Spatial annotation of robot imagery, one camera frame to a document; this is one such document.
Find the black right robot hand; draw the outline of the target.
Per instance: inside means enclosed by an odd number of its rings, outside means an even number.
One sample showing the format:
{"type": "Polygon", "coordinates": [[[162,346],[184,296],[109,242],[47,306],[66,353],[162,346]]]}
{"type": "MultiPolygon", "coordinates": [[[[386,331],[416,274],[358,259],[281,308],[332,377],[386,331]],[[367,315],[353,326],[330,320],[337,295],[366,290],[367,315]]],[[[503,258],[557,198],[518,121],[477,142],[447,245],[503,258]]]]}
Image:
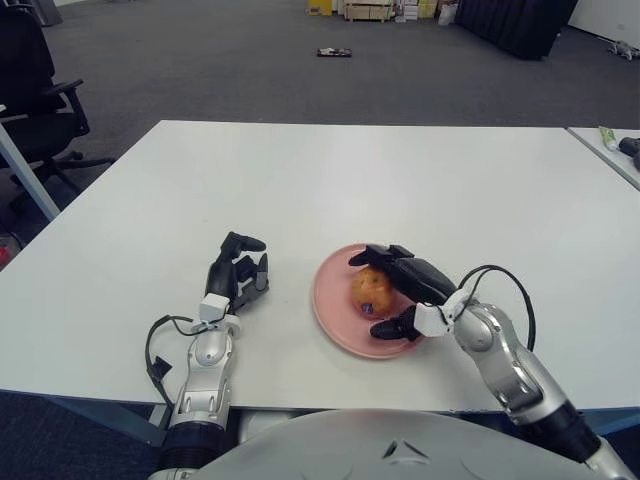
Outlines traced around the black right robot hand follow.
{"type": "Polygon", "coordinates": [[[386,275],[393,289],[413,305],[396,316],[374,324],[370,335],[379,340],[415,341],[441,335],[446,323],[439,309],[457,291],[456,285],[428,261],[401,245],[367,244],[349,259],[350,266],[369,266],[386,275]]]}

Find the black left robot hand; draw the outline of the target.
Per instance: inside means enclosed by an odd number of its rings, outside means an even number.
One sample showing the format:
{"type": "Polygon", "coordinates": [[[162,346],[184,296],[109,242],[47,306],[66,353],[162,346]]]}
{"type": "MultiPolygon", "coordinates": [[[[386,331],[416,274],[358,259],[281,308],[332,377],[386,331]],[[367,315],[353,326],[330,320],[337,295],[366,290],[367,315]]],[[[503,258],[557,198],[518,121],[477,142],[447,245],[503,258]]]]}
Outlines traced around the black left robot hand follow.
{"type": "Polygon", "coordinates": [[[205,293],[227,298],[229,314],[236,314],[266,294],[269,290],[266,249],[261,240],[229,232],[209,268],[205,293]]]}

